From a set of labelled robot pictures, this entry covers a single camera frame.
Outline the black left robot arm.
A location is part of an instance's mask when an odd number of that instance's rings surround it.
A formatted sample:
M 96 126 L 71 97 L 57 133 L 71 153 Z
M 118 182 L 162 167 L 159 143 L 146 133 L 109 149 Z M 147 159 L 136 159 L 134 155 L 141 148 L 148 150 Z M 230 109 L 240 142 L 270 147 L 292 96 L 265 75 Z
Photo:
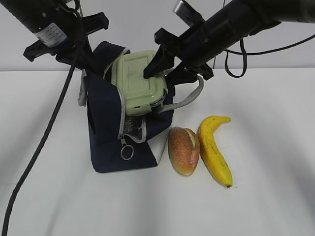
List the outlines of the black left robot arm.
M 24 50 L 29 61 L 50 54 L 56 61 L 101 76 L 101 62 L 93 54 L 88 36 L 109 27 L 103 12 L 82 17 L 80 1 L 74 7 L 66 0 L 2 0 L 1 5 L 38 40 Z

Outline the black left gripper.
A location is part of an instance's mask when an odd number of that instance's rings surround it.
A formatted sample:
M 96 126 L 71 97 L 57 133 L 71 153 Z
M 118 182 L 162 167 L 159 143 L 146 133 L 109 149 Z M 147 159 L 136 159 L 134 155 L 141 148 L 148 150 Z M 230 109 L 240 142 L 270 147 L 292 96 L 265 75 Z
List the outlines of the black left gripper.
M 75 67 L 80 70 L 89 69 L 96 75 L 103 76 L 102 65 L 91 50 L 88 35 L 101 29 L 106 30 L 108 26 L 109 20 L 102 12 L 83 17 L 82 23 L 75 22 L 69 28 L 70 32 L 52 22 L 35 34 L 38 41 L 28 46 L 23 56 L 33 62 L 35 58 L 50 54 L 58 62 L 71 65 L 78 45 L 82 45 Z

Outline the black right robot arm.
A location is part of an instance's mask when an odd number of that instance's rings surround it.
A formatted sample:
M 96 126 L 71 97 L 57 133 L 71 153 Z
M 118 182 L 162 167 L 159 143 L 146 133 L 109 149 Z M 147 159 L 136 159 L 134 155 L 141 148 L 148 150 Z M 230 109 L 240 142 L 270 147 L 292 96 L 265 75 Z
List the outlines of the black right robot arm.
M 247 36 L 282 22 L 314 23 L 313 0 L 232 0 L 208 20 L 187 1 L 180 0 L 173 11 L 189 29 L 175 36 L 161 28 L 155 33 L 158 51 L 143 71 L 144 78 L 171 69 L 169 86 L 193 83 L 197 76 L 213 77 L 208 61 Z

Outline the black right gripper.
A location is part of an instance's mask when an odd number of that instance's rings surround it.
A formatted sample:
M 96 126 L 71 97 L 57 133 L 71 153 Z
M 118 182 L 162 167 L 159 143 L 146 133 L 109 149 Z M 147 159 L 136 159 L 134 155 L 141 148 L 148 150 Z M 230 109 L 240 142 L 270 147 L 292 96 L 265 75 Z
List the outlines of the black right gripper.
M 143 76 L 148 79 L 172 68 L 177 57 L 181 63 L 166 75 L 168 87 L 194 83 L 198 74 L 208 80 L 213 77 L 213 71 L 207 62 L 245 36 L 245 29 L 231 21 L 197 23 L 180 36 L 160 28 L 155 33 L 159 48 L 143 70 Z

